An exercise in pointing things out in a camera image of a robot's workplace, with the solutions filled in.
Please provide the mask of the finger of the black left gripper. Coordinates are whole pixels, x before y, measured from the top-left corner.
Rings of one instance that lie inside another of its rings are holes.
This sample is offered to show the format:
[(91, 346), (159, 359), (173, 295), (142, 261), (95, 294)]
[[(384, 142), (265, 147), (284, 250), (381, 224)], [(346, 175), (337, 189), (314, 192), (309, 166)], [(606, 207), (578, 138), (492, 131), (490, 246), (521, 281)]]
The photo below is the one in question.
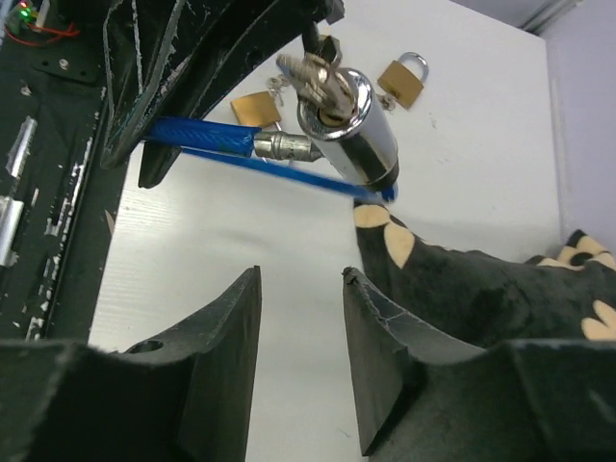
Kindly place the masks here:
[(178, 146), (147, 141), (143, 146), (138, 186), (152, 189), (158, 186), (181, 154)]
[(131, 155), (160, 116), (203, 117), (272, 54), (341, 1), (113, 1), (102, 26), (104, 168)]

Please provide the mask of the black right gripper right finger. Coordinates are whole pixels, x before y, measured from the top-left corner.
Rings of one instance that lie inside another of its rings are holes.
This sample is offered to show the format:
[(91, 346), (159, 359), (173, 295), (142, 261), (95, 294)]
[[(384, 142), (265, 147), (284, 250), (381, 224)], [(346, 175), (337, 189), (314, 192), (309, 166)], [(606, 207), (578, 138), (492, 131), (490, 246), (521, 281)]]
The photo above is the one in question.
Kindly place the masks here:
[(343, 274), (362, 454), (371, 461), (611, 461), (615, 345), (516, 340), (483, 349)]

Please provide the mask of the small brass padlock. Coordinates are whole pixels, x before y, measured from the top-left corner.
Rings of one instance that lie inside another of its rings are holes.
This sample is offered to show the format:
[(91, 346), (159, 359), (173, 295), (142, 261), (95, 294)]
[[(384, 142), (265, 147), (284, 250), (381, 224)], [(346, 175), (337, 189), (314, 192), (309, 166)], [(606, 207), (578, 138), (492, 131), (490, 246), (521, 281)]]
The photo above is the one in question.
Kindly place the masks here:
[[(419, 66), (420, 75), (415, 74), (407, 63)], [(416, 52), (405, 52), (391, 61), (384, 72), (378, 77), (377, 84), (399, 105), (410, 109), (424, 90), (424, 84), (429, 75), (427, 60)]]

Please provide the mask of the large brass padlock with keys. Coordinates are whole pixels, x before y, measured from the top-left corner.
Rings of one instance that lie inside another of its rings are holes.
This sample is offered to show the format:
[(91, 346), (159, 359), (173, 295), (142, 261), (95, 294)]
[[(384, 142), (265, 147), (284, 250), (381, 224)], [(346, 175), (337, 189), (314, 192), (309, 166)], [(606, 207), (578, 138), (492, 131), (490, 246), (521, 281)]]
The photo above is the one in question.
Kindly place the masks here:
[(238, 123), (243, 126), (282, 131), (283, 90), (289, 84), (281, 74), (267, 78), (260, 85), (252, 81), (240, 84), (230, 101), (231, 110)]

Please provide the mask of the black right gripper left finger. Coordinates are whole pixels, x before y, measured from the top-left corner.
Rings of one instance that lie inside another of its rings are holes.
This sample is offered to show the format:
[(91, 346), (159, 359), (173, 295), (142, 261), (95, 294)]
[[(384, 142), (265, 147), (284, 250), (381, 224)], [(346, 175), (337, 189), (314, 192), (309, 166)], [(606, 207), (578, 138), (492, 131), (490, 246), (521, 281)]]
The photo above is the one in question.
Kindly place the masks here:
[(242, 461), (262, 313), (258, 267), (122, 353), (1, 345), (5, 461)]

